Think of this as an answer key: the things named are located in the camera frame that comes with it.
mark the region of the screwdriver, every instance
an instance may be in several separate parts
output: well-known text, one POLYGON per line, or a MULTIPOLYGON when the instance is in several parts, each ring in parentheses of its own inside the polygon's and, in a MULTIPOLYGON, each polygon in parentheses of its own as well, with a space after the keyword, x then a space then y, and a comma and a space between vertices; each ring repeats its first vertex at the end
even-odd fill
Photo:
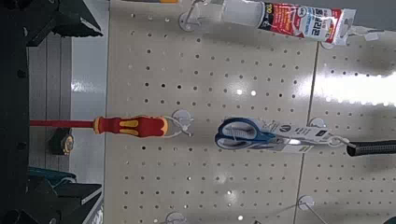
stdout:
POLYGON ((165 136, 168 121, 165 117, 137 116, 129 119, 99 117, 86 120, 30 120, 30 126, 57 128, 92 128, 95 133, 125 133, 136 137, 165 136))

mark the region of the pegboard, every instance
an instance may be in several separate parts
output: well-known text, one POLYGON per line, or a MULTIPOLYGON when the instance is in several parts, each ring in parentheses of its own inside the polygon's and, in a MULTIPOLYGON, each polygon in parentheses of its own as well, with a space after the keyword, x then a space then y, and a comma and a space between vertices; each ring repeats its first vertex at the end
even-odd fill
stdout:
POLYGON ((190 223, 291 223, 302 155, 221 150, 214 136, 226 116, 305 125, 317 43, 230 24, 186 33, 187 9, 111 2, 106 115, 184 108, 195 121, 191 138, 106 135, 105 222, 179 211, 190 223))
MULTIPOLYGON (((395 139, 395 33, 345 48, 319 49, 311 118, 323 118, 350 140, 395 139)), ((342 148, 317 147, 304 156, 300 195, 311 195, 329 223, 384 223, 395 215, 396 158, 350 158, 342 148)), ((296 223, 318 223, 299 211, 296 223)))
POLYGON ((195 121, 192 138, 106 135, 105 222, 159 223, 178 211, 190 223, 318 223, 309 212, 295 213, 305 194, 330 223, 381 223, 392 215, 391 156, 349 158, 344 148, 326 147, 304 157, 226 151, 214 135, 227 116, 305 125, 310 111, 352 140, 394 137, 387 89, 394 34, 319 49, 309 110, 316 42, 231 24, 186 33, 177 20, 190 4, 111 1, 106 115, 184 108, 195 121))

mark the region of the red screwdriver handle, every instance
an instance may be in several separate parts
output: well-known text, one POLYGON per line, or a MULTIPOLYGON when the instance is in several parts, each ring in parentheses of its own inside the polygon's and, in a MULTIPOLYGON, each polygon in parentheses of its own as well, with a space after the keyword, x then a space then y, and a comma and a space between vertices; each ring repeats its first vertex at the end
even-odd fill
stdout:
POLYGON ((164 136, 168 122, 164 117, 137 116, 130 119, 99 117, 93 122, 95 133, 126 133, 137 137, 164 136))

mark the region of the metal rod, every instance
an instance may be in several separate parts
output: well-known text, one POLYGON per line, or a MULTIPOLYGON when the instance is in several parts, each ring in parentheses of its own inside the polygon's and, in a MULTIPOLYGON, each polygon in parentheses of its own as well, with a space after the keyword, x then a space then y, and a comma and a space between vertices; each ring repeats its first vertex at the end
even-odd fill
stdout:
POLYGON ((323 224, 329 224, 327 223, 311 206, 308 205, 308 203, 303 203, 305 206, 313 213, 315 216, 323 223, 323 224))
POLYGON ((93 122, 86 120, 30 120, 30 126, 56 128, 92 128, 93 122))

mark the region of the blue scissors handle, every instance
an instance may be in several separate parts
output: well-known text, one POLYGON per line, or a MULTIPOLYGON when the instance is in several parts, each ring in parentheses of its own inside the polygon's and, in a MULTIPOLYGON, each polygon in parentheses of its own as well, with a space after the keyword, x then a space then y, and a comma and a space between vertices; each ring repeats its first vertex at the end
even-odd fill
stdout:
POLYGON ((215 142, 218 147, 224 149, 241 149, 241 148, 266 148, 265 145, 269 140, 276 136, 272 133, 260 131, 257 124, 251 119, 232 118, 226 119, 219 126, 218 133, 215 136, 215 142), (249 130, 234 130, 233 124, 244 124, 249 130))

